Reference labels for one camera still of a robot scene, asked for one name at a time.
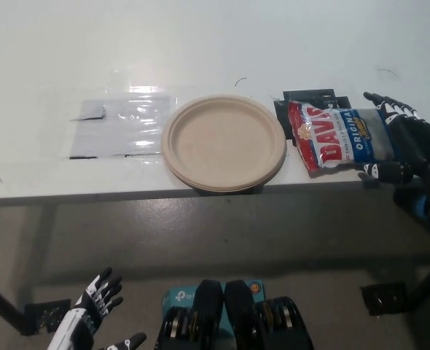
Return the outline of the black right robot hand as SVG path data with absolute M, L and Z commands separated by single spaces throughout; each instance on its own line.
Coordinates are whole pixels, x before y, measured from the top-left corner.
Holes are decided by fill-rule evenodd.
M 404 184 L 418 177 L 430 196 L 430 123 L 410 105 L 389 96 L 363 93 L 383 115 L 389 139 L 398 152 L 393 162 L 373 163 L 364 171 L 380 182 Z

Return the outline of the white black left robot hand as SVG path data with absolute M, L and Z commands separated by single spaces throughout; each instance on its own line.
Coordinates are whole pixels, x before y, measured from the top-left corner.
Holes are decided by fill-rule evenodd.
M 92 349 L 95 334 L 111 311 L 123 302 L 122 277 L 108 267 L 98 274 L 65 314 L 48 346 L 49 350 Z

